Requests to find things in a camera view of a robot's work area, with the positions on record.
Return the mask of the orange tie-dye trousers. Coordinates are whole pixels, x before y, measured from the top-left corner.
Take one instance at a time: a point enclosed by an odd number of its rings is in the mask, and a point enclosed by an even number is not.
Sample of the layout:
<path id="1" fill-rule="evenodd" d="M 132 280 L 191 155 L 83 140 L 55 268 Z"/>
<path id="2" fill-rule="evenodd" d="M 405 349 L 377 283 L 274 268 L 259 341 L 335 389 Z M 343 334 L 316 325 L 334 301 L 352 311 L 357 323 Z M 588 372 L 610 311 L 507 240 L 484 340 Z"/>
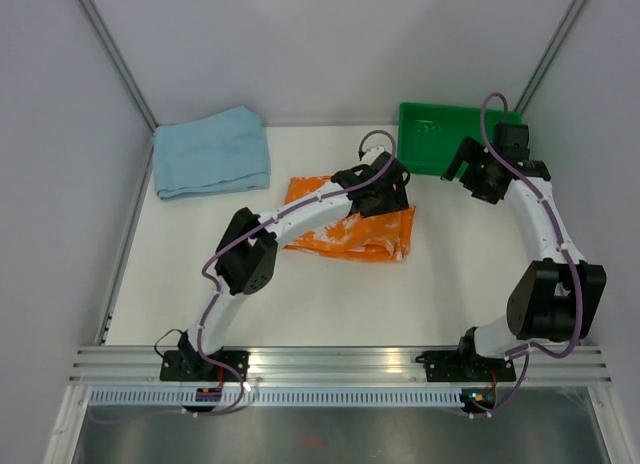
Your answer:
<path id="1" fill-rule="evenodd" d="M 359 262 L 394 262 L 410 252 L 415 208 L 369 218 L 352 215 L 309 231 L 288 250 Z"/>

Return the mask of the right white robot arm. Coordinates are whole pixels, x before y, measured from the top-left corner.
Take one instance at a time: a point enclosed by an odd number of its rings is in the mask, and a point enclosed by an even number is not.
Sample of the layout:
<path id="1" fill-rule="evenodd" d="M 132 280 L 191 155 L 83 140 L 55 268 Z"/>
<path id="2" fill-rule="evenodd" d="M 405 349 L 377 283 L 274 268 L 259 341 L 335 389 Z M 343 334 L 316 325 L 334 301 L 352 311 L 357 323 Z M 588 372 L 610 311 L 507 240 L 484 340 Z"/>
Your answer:
<path id="1" fill-rule="evenodd" d="M 492 357 L 514 358 L 532 350 L 554 359 L 570 355 L 589 333 L 607 275 L 570 238 L 546 165 L 530 159 L 519 144 L 493 149 L 466 137 L 442 177 L 459 180 L 476 199 L 507 204 L 530 260 L 505 314 L 473 329 L 473 345 L 456 354 L 457 371 L 477 380 L 490 371 Z"/>

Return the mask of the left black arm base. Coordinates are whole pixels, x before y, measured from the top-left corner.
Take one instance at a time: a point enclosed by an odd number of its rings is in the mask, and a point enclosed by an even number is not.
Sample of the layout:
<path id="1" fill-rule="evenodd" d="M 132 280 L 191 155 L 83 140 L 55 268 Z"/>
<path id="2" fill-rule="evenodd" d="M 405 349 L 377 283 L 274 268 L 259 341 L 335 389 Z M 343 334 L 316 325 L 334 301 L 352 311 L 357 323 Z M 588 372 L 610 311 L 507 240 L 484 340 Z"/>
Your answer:
<path id="1" fill-rule="evenodd" d="M 162 382 L 238 382 L 245 379 L 249 369 L 250 353 L 239 350 L 220 350 L 211 359 L 226 367 L 219 367 L 197 357 L 196 363 L 189 365 L 178 350 L 166 351 L 160 369 Z"/>

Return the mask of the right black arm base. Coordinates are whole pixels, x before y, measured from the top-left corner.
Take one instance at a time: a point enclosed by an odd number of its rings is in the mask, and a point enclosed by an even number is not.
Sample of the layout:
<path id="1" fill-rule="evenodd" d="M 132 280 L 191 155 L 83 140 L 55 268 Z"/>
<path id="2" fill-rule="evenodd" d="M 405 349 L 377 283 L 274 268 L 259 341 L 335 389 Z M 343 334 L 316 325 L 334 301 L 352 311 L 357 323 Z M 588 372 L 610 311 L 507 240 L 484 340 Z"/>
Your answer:
<path id="1" fill-rule="evenodd" d="M 511 383 L 517 380 L 512 361 L 477 353 L 474 332 L 475 328 L 469 329 L 453 350 L 424 351 L 414 359 L 423 366 L 428 382 Z"/>

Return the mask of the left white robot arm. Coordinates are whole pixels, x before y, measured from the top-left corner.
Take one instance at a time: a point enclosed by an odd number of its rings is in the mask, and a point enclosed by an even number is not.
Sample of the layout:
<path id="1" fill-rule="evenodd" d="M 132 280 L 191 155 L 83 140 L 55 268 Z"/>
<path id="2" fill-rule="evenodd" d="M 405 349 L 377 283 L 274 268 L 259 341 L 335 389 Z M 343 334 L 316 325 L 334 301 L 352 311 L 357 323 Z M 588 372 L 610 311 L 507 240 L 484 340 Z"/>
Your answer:
<path id="1" fill-rule="evenodd" d="M 303 234 L 351 215 L 375 217 L 409 207 L 410 173 L 386 151 L 331 176 L 317 190 L 272 211 L 237 211 L 202 275 L 214 294 L 196 324 L 181 337 L 183 370 L 197 381 L 217 370 L 216 352 L 240 305 L 271 280 L 278 252 Z"/>

